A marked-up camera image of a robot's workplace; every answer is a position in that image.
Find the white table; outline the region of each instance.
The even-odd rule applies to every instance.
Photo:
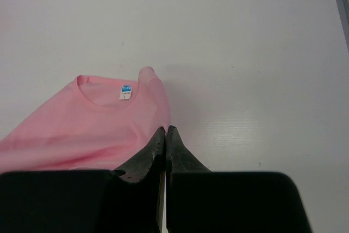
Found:
[[[78,74],[151,65],[212,170],[298,186],[314,232],[349,231],[349,54],[335,0],[0,0],[0,138]]]

